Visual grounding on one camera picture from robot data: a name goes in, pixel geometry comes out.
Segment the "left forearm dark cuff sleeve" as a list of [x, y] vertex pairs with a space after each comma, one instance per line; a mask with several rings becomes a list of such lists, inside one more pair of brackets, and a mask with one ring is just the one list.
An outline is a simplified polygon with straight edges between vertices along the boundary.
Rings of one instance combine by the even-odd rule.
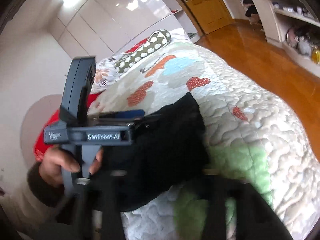
[[26, 181], [12, 194], [1, 198], [1, 207], [15, 230], [35, 234], [65, 198], [65, 187], [54, 187], [41, 177], [40, 163], [28, 172]]

